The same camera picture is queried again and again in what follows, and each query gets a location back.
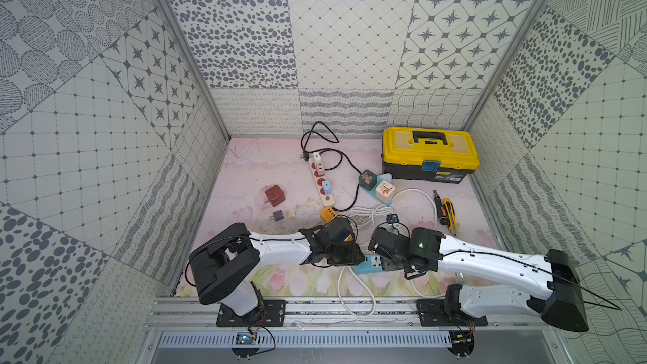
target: screwdriver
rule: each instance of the screwdriver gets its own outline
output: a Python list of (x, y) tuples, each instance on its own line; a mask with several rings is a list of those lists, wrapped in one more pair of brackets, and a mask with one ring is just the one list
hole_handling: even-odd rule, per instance
[(436, 205), (436, 214), (438, 214), (438, 220), (441, 222), (441, 224), (449, 226), (449, 216), (447, 216), (447, 211), (442, 205), (441, 197), (438, 195), (436, 190), (433, 191), (433, 203)]
[(453, 232), (454, 236), (456, 236), (456, 215), (454, 213), (454, 205), (449, 198), (445, 198), (442, 201), (442, 205), (444, 205), (445, 211), (447, 212), (447, 216), (449, 218), (449, 231)]

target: blue toolbox latch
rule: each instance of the blue toolbox latch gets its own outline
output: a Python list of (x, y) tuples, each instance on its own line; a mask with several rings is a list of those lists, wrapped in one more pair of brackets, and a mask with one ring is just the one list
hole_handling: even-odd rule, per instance
[(437, 172), (440, 166), (441, 163), (438, 161), (425, 160), (423, 165), (420, 167), (420, 170), (423, 172)]

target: cream cube charger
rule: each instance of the cream cube charger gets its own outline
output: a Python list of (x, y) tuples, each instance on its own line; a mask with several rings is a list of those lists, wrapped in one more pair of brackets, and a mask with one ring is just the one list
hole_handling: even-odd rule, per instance
[(375, 188), (375, 196), (384, 204), (391, 201), (393, 195), (395, 195), (395, 186), (386, 180), (380, 182)]

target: toolbox handle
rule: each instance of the toolbox handle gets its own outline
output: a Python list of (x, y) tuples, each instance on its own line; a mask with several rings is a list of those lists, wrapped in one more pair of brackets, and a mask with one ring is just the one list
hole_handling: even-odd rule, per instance
[(426, 138), (429, 140), (441, 140), (443, 144), (447, 145), (447, 137), (443, 132), (414, 131), (413, 141), (415, 143), (418, 143), (418, 138)]

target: toolbox lid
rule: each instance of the toolbox lid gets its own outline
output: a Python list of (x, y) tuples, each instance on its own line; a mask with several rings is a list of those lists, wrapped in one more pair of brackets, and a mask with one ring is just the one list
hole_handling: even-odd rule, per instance
[(470, 170), (480, 164), (472, 136), (463, 131), (392, 126), (384, 130), (382, 143), (386, 163), (422, 166), (439, 161), (441, 167)]

